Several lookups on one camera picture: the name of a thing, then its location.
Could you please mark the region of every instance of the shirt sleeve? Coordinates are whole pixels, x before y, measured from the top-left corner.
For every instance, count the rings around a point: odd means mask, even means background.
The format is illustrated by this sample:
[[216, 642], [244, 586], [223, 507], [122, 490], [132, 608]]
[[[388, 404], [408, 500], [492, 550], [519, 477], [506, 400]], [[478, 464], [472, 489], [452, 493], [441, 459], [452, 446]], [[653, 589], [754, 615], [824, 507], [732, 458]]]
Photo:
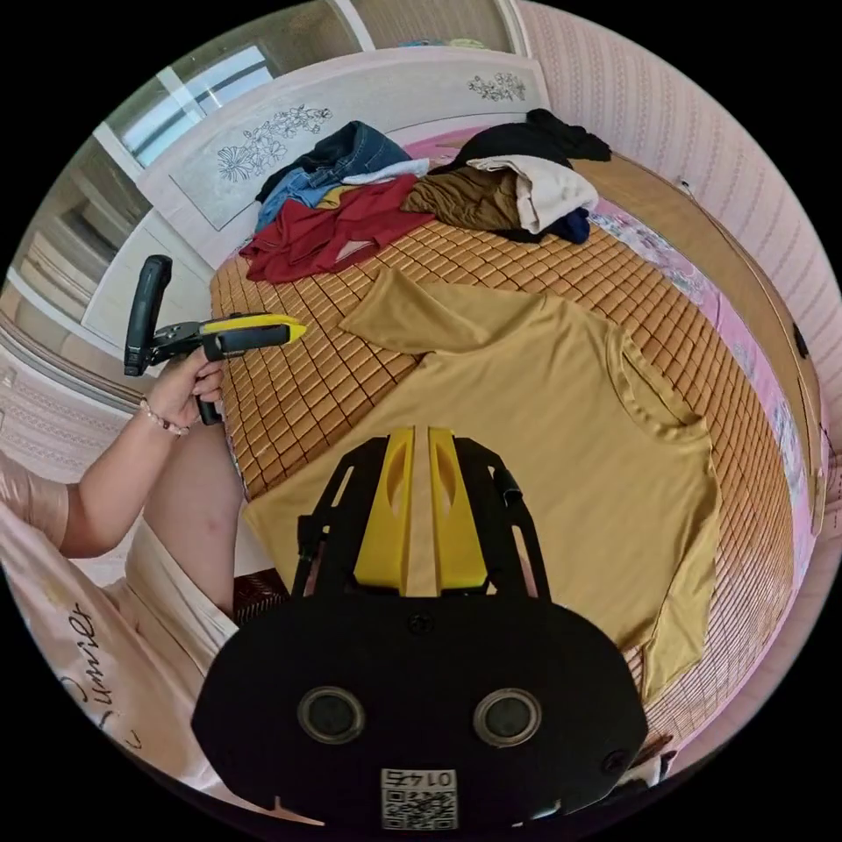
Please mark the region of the shirt sleeve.
[[339, 329], [400, 353], [467, 353], [495, 344], [532, 321], [546, 298], [435, 280], [416, 283], [384, 268]]
[[716, 583], [719, 511], [722, 497], [713, 466], [703, 505], [697, 512], [698, 528], [667, 591], [652, 637], [643, 646], [644, 705], [656, 702], [663, 692], [704, 656], [710, 601]]
[[68, 487], [28, 471], [0, 450], [0, 503], [43, 532], [56, 548], [68, 528]]

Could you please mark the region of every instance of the red shirt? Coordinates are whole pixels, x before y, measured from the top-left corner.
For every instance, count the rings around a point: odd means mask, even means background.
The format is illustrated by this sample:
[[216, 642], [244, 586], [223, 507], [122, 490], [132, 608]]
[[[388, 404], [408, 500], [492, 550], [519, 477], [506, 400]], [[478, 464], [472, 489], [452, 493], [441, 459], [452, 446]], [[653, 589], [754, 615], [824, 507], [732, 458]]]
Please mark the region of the red shirt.
[[[240, 250], [251, 261], [249, 281], [289, 283], [319, 272], [339, 272], [373, 257], [389, 243], [435, 219], [431, 213], [400, 210], [416, 182], [400, 175], [392, 182], [368, 184], [343, 193], [336, 210], [308, 208], [288, 199], [275, 220]], [[368, 245], [338, 259], [351, 241]]]

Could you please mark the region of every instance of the robot device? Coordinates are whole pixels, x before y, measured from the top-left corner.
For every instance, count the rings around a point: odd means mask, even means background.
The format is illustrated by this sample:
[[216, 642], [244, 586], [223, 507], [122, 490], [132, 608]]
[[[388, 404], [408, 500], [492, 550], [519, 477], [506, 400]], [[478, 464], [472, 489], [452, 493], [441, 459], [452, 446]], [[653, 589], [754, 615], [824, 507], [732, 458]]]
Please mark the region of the robot device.
[[234, 793], [329, 826], [449, 837], [563, 817], [643, 745], [634, 680], [551, 601], [500, 457], [447, 430], [428, 433], [438, 596], [405, 595], [414, 440], [342, 457], [299, 519], [292, 598], [222, 648], [193, 731]]
[[[149, 366], [186, 356], [199, 347], [204, 348], [208, 360], [227, 360], [253, 348], [287, 345], [306, 331], [297, 319], [275, 313], [234, 313], [228, 318], [180, 322], [156, 330], [172, 273], [172, 259], [164, 254], [147, 257], [140, 270], [125, 336], [123, 366], [128, 377], [140, 377]], [[196, 402], [204, 424], [222, 420], [212, 403], [198, 398]]]

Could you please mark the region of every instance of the sticker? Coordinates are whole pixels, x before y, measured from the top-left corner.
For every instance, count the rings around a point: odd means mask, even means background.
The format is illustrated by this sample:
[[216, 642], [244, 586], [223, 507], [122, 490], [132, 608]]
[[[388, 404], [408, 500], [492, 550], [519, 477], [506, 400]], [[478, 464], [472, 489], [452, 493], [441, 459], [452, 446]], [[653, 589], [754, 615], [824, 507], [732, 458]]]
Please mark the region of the sticker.
[[382, 826], [387, 831], [459, 827], [454, 769], [382, 769]]

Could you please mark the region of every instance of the leg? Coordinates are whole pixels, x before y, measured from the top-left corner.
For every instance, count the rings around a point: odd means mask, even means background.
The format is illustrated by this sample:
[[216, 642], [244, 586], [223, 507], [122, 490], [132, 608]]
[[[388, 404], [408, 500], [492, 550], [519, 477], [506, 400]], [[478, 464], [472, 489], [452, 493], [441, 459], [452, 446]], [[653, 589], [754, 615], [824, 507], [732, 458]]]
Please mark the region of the leg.
[[242, 485], [222, 425], [197, 424], [175, 444], [143, 513], [179, 567], [228, 615], [242, 503]]

